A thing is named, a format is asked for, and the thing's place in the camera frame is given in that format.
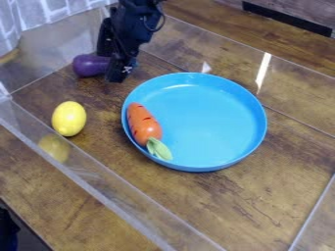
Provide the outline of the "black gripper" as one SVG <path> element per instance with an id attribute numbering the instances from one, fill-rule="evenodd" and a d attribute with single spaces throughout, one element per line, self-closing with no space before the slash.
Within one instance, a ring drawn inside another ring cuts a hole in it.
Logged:
<path id="1" fill-rule="evenodd" d="M 97 55 L 111 57 L 104 74 L 108 82 L 125 80 L 138 67 L 140 45 L 151 41 L 166 23 L 163 1 L 119 0 L 117 6 L 109 8 L 97 40 Z"/>

